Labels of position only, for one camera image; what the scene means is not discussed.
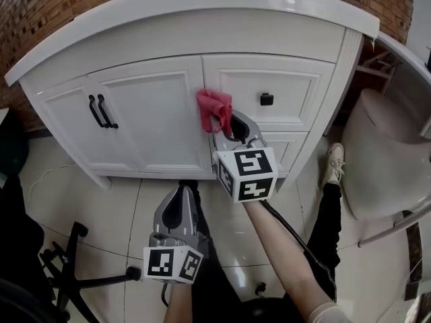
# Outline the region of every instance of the white floor tile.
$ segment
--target white floor tile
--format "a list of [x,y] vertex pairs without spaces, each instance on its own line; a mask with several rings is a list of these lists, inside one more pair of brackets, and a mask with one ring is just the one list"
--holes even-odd
[[257,298],[256,287],[266,283],[265,297],[283,297],[285,291],[270,264],[265,266],[225,267],[224,272],[241,301]]
[[[129,256],[142,258],[142,249],[153,230],[154,212],[177,181],[143,180],[129,247]],[[255,229],[241,204],[232,203],[219,182],[200,181],[202,209],[222,266],[268,264],[268,258]],[[282,190],[269,201],[292,227],[303,234],[304,224],[298,191]]]
[[143,258],[143,247],[148,246],[153,232],[154,213],[164,197],[177,185],[178,180],[142,180],[133,218],[129,256]]
[[[128,266],[143,268],[143,261],[128,258]],[[126,283],[125,322],[126,323],[161,323],[164,320],[166,307],[160,299],[163,283],[141,278],[140,281]],[[169,291],[166,300],[169,302]]]
[[45,171],[56,169],[61,165],[73,165],[75,163],[53,137],[31,139],[29,140],[29,148],[26,164],[20,172],[26,207],[28,206],[30,186]]
[[[44,228],[44,232],[44,247],[49,246],[52,249],[52,241],[56,241],[64,248],[66,247],[67,238],[46,228]],[[75,276],[78,280],[84,280],[124,275],[126,263],[127,258],[124,256],[78,244]],[[55,264],[61,269],[58,258],[56,258]],[[124,322],[124,293],[124,283],[81,290],[82,298],[97,319],[109,323]],[[71,302],[67,304],[67,311],[71,315],[70,323],[87,322]]]
[[335,271],[338,304],[352,321],[376,322],[396,301],[379,323],[403,322],[405,308],[400,299],[409,273],[405,234],[363,248],[344,248],[339,257],[341,262]]
[[86,244],[126,256],[139,183],[113,178],[105,190],[78,167],[63,168],[33,188],[28,214],[66,236],[78,221],[89,229]]

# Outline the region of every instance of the forearm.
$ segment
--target forearm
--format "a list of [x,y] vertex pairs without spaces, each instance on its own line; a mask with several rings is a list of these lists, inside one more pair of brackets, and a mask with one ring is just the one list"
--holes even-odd
[[191,285],[173,284],[164,323],[192,323]]
[[316,282],[302,250],[278,220],[259,201],[244,203],[244,207],[283,288],[307,320],[315,308],[331,299]]

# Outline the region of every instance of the tiled floor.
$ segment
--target tiled floor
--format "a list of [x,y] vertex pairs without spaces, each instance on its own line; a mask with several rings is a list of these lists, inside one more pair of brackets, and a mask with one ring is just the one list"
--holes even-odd
[[[329,140],[322,138],[296,183],[270,200],[306,240],[317,217],[321,194],[317,182],[319,166]],[[53,138],[31,141],[30,156],[20,177],[28,205],[32,183],[49,169],[73,161]],[[127,265],[142,266],[142,248],[147,245],[154,210],[176,186],[170,180],[114,178],[110,190],[102,190],[78,167],[47,174],[32,190],[28,214],[45,230],[45,244],[55,240],[65,245],[74,221],[90,232],[77,253],[77,277],[88,279],[121,275]],[[267,296],[282,296],[259,239],[241,206],[233,205],[215,181],[200,181],[202,205],[220,262],[243,300],[255,297],[257,283],[267,284]],[[398,234],[364,248],[356,243],[392,225],[392,219],[356,221],[342,204],[339,242],[341,264],[337,268],[338,302],[356,323],[404,322],[407,306],[401,301],[408,274],[405,234]],[[162,284],[140,280],[82,291],[101,322],[162,322],[165,308],[160,301]],[[72,322],[84,322],[69,304]]]

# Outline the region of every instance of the chair wheel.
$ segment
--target chair wheel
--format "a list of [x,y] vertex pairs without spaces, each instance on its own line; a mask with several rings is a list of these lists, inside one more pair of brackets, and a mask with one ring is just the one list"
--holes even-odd
[[77,223],[75,222],[73,224],[74,228],[77,229],[78,234],[81,237],[85,237],[86,235],[88,235],[88,228],[86,228],[84,225],[82,225],[81,223]]
[[255,295],[261,297],[267,289],[266,283],[258,283],[255,290]]
[[139,268],[135,268],[134,266],[130,266],[126,270],[126,275],[131,279],[138,281],[141,278],[142,271]]
[[67,311],[63,312],[63,317],[66,321],[70,321],[70,313]]

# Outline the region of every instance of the white countertop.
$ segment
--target white countertop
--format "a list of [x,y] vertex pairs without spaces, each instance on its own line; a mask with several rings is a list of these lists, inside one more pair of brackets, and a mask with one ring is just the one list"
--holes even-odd
[[340,0],[111,0],[79,15],[44,39],[7,72],[5,80],[12,85],[68,46],[122,24],[168,13],[222,8],[295,13],[339,24],[371,38],[378,34],[377,17]]
[[419,59],[408,47],[394,40],[392,37],[386,35],[383,32],[378,33],[377,40],[384,44],[384,46],[391,51],[394,55],[397,55],[404,62],[408,63],[414,71],[424,78],[424,80],[430,85],[431,89],[431,73],[426,68],[424,62]]

